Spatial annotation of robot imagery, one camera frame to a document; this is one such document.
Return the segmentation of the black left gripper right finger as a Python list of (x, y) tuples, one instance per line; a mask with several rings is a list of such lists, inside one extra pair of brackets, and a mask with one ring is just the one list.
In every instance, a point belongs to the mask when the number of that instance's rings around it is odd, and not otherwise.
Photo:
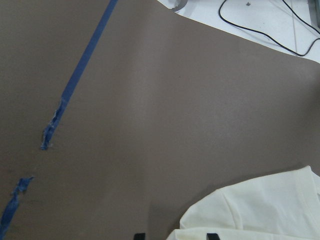
[(206, 239), (207, 240), (220, 240), (220, 237), (217, 233), (207, 233)]

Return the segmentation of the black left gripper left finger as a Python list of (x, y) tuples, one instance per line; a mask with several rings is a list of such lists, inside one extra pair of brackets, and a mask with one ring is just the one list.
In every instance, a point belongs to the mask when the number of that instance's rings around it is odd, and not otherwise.
[(145, 240), (146, 239), (146, 233), (135, 233), (133, 236), (133, 240)]

